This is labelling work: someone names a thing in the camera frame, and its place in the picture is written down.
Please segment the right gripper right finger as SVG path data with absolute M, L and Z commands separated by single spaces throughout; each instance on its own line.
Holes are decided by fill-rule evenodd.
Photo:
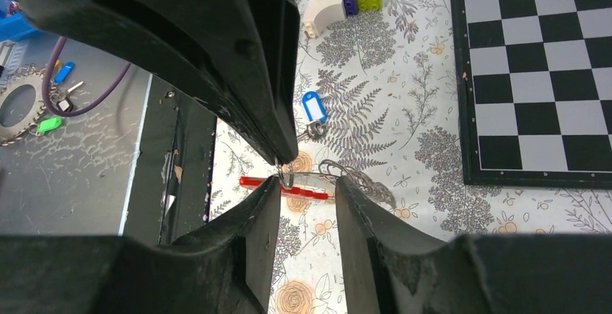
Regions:
M 445 242 L 336 182 L 350 313 L 609 313 L 611 236 L 461 235 Z

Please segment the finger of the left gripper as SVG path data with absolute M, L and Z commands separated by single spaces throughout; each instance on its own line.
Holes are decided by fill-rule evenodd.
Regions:
M 129 61 L 201 103 L 268 163 L 297 157 L 297 0 L 16 0 L 39 30 Z

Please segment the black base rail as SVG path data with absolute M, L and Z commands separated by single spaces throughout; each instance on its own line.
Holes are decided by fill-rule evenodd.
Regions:
M 210 220 L 217 118 L 152 77 L 119 232 L 167 245 Z

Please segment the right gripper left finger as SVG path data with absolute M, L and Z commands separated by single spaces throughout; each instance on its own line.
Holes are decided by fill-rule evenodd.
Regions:
M 264 313 L 279 231 L 271 176 L 170 245 L 119 236 L 3 236 L 3 313 Z

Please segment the toy brick stack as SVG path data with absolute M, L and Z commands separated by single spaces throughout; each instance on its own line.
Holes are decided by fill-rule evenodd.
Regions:
M 309 38 L 317 38 L 329 25 L 357 16 L 360 12 L 378 11 L 383 0 L 309 0 L 302 17 Z

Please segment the black grey chessboard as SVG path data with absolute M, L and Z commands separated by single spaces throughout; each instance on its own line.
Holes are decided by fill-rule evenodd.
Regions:
M 463 179 L 611 187 L 611 0 L 450 0 Z

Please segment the blue plastic bin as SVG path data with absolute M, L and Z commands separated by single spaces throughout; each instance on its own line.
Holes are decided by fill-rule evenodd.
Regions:
M 38 33 L 15 0 L 1 0 L 1 41 L 19 42 Z

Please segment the red tag keyring bundle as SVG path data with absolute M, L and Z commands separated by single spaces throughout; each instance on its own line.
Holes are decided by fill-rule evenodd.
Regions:
M 293 186 L 291 188 L 284 187 L 283 178 L 281 178 L 283 196 L 331 203 L 335 199 L 337 180 L 340 177 L 348 177 L 370 200 L 386 204 L 392 209 L 397 207 L 395 196 L 384 184 L 374 181 L 352 166 L 341 165 L 330 159 L 323 160 L 318 165 L 316 172 L 294 171 L 292 174 Z

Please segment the blue tag key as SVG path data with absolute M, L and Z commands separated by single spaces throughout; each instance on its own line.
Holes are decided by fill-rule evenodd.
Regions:
M 323 106 L 319 94 L 315 91 L 306 92 L 302 97 L 302 104 L 309 119 L 305 130 L 297 137 L 297 141 L 307 139 L 317 141 L 326 135 L 326 121 L 328 114 Z

